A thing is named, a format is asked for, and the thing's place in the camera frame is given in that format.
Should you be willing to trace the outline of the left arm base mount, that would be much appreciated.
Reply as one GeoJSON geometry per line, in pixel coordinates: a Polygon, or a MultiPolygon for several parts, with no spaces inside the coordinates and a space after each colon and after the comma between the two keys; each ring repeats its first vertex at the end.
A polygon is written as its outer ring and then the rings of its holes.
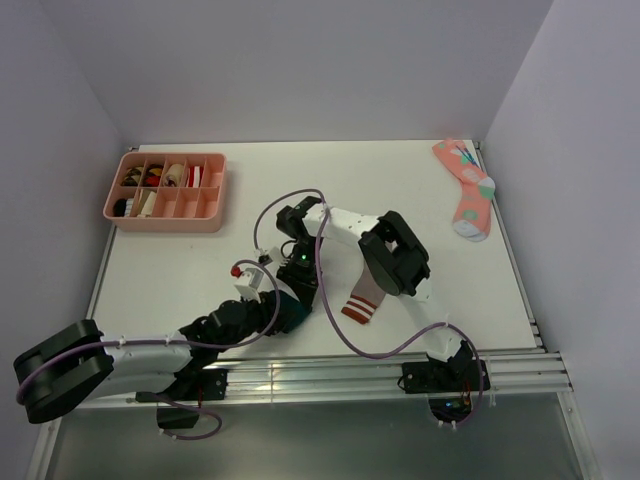
{"type": "Polygon", "coordinates": [[[191,377],[177,379],[161,393],[137,392],[137,403],[158,403],[156,423],[161,433],[182,441],[210,438],[222,428],[221,417],[204,408],[206,401],[223,400],[228,385],[228,369],[215,368],[201,370],[191,377]],[[199,420],[211,418],[216,425],[207,433],[187,435],[199,420]]]}

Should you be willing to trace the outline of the dark green patterned sock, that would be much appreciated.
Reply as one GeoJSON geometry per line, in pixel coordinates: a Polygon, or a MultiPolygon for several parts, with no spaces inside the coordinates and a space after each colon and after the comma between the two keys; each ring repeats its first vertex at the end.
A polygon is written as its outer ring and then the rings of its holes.
{"type": "Polygon", "coordinates": [[[280,309],[272,332],[289,334],[300,327],[311,311],[286,292],[280,293],[280,309]]]}

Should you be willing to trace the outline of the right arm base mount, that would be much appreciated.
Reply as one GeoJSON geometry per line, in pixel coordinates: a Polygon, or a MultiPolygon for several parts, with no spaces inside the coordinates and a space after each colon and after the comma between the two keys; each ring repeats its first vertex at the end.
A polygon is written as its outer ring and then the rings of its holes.
{"type": "Polygon", "coordinates": [[[461,421],[473,410],[472,393],[491,387],[484,361],[478,369],[474,357],[470,360],[441,362],[429,358],[421,362],[405,362],[397,386],[409,395],[444,394],[449,397],[429,401],[432,414],[443,422],[461,421]]]}

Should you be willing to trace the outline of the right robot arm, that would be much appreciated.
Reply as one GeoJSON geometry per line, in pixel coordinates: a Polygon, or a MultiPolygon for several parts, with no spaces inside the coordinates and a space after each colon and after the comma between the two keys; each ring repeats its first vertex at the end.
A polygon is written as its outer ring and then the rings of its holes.
{"type": "Polygon", "coordinates": [[[343,314],[366,323],[387,296],[429,298],[418,292],[418,287],[426,285],[430,278],[429,255],[399,213],[389,211],[381,217],[359,215],[331,208],[321,199],[308,196],[298,205],[286,206],[278,212],[276,227],[294,242],[292,253],[277,271],[277,278],[291,288],[307,309],[319,295],[332,327],[351,351],[363,358],[386,359],[428,332],[450,330],[454,335],[448,341],[456,343],[455,352],[429,360],[435,383],[446,390],[455,389],[466,379],[468,366],[475,364],[478,387],[484,387],[482,361],[476,347],[464,332],[445,320],[423,328],[386,353],[366,353],[358,349],[336,323],[321,270],[320,250],[324,239],[354,246],[363,255],[363,272],[342,309],[343,314]]]}

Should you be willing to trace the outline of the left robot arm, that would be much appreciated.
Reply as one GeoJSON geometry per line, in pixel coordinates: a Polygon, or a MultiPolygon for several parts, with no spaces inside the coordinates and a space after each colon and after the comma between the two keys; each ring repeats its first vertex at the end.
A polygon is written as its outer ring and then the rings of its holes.
{"type": "Polygon", "coordinates": [[[91,319],[59,331],[13,363],[17,402],[33,424],[62,417],[83,401],[124,393],[183,400],[218,356],[262,336],[289,333],[307,315],[286,293],[228,300],[176,332],[109,340],[91,319]]]}

